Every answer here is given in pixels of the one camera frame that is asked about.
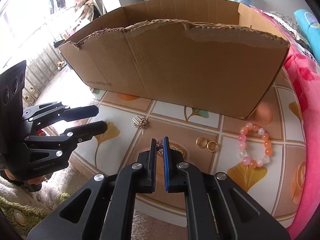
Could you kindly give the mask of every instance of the cardboard box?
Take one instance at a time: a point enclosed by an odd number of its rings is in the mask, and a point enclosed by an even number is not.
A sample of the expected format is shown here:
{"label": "cardboard box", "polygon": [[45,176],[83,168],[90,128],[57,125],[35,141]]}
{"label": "cardboard box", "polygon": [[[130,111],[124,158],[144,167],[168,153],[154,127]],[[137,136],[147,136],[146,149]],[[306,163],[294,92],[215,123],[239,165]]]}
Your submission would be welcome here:
{"label": "cardboard box", "polygon": [[245,119],[289,43],[243,4],[150,0],[99,17],[59,49],[90,87]]}

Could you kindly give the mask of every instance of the white bead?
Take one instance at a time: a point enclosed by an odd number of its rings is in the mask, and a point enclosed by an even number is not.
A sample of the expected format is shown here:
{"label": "white bead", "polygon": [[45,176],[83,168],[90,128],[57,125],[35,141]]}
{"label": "white bead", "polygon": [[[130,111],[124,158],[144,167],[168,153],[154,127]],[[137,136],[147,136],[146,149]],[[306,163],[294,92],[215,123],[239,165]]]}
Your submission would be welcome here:
{"label": "white bead", "polygon": [[14,218],[17,220],[17,222],[22,225],[22,226],[26,226],[27,225],[27,221],[26,218],[24,217],[24,215],[22,215],[19,211],[15,211],[13,213]]}
{"label": "white bead", "polygon": [[263,160],[257,160],[257,167],[263,167]]}
{"label": "white bead", "polygon": [[239,157],[240,157],[241,160],[246,156],[247,156],[247,151],[246,150],[240,150],[239,151]]}
{"label": "white bead", "polygon": [[268,155],[264,155],[264,157],[262,158],[262,161],[264,164],[267,164],[270,162],[270,157]]}
{"label": "white bead", "polygon": [[264,135],[264,129],[262,127],[259,128],[258,135]]}

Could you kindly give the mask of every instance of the green fabric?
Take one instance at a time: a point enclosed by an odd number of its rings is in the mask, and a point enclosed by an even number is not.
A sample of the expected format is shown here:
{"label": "green fabric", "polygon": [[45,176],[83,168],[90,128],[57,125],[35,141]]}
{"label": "green fabric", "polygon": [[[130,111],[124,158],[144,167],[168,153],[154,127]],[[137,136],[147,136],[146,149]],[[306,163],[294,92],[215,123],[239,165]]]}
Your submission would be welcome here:
{"label": "green fabric", "polygon": [[[59,204],[63,203],[70,195],[62,193],[60,196]],[[42,208],[34,208],[30,206],[23,206],[18,203],[7,201],[4,197],[0,197],[0,208],[2,212],[10,221],[11,225],[17,230],[21,236],[27,236],[29,231],[40,223],[47,215],[51,213],[49,210]],[[20,225],[14,217],[14,212],[19,211],[27,220],[25,226]]]}

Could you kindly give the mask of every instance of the pink fabric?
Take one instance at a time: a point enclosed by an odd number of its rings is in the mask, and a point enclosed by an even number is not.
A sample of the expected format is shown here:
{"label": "pink fabric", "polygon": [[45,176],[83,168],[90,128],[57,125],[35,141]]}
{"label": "pink fabric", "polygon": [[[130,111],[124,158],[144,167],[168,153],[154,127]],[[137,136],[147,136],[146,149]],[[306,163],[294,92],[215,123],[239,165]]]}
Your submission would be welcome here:
{"label": "pink fabric", "polygon": [[316,72],[316,63],[299,52],[293,38],[274,19],[261,10],[255,10],[277,27],[290,42],[284,67],[298,96],[303,115],[307,170],[297,214],[292,225],[287,228],[291,239],[294,239],[309,222],[320,203],[320,75]]}

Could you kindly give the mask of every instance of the bracelet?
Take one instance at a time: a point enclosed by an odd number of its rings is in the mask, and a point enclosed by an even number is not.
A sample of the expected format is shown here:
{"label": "bracelet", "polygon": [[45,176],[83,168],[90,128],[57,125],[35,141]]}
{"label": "bracelet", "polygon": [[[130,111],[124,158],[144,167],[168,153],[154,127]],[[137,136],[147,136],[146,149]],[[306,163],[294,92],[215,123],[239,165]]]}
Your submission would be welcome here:
{"label": "bracelet", "polygon": [[[246,134],[249,131],[258,132],[258,135],[261,136],[262,140],[264,141],[264,147],[266,148],[264,151],[264,156],[260,160],[253,160],[247,155],[247,151],[245,150],[247,147],[246,141]],[[252,169],[255,169],[256,167],[260,168],[264,164],[267,164],[270,162],[270,156],[273,153],[273,150],[271,149],[271,142],[269,141],[269,135],[265,133],[265,130],[262,127],[259,127],[257,123],[247,123],[245,127],[241,128],[240,130],[240,136],[239,136],[239,156],[241,158],[241,163],[245,166],[249,166]]]}

